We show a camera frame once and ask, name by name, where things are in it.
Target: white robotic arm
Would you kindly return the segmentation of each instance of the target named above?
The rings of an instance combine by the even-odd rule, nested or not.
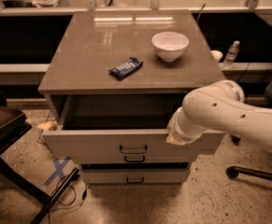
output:
[[[186,145],[213,129],[272,153],[272,109],[246,105],[243,100],[243,91],[231,80],[191,91],[168,123],[166,142]]]

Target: cabinet top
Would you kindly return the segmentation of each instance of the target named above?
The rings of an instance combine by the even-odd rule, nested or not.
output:
[[[172,63],[160,60],[151,39],[173,31],[188,36],[187,51]],[[143,61],[123,81],[109,69],[129,57]],[[187,10],[86,11],[74,14],[44,76],[43,94],[184,91],[224,79],[192,14]]]

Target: blue tape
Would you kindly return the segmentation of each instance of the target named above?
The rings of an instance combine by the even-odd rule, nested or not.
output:
[[[56,178],[57,176],[59,176],[60,180],[64,177],[64,173],[63,173],[63,169],[64,167],[69,163],[70,158],[67,157],[62,163],[59,162],[59,159],[55,159],[53,161],[54,167],[55,167],[55,171],[52,173],[52,175],[50,176],[50,178],[45,182],[45,186],[49,185],[54,178]]]

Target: drawer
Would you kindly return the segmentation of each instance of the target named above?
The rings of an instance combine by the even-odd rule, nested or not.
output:
[[[166,124],[184,94],[68,96],[56,131],[43,138],[75,163],[191,162],[212,154],[224,133],[207,130],[187,146],[167,144]]]
[[[83,164],[80,166],[83,181],[90,185],[122,184],[177,184],[185,182],[190,174],[190,164]]]
[[[212,154],[224,133],[207,130],[187,146],[167,144],[167,130],[101,130],[44,132],[56,157],[75,163],[194,161],[199,154]]]

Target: floor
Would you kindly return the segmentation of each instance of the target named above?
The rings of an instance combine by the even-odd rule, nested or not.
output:
[[[50,118],[44,102],[11,101],[23,110],[33,129],[10,147],[3,159],[19,174],[51,194],[59,177],[52,179],[55,158],[41,139],[37,125]],[[65,175],[75,166],[63,165]],[[229,179],[225,169],[238,165],[272,172],[272,155],[244,140],[236,146],[226,135],[215,155],[201,155],[190,176],[180,186],[90,187],[83,203],[85,185],[72,183],[41,223],[257,223],[272,224],[272,182],[239,175]],[[0,175],[0,223],[30,223],[41,204]]]

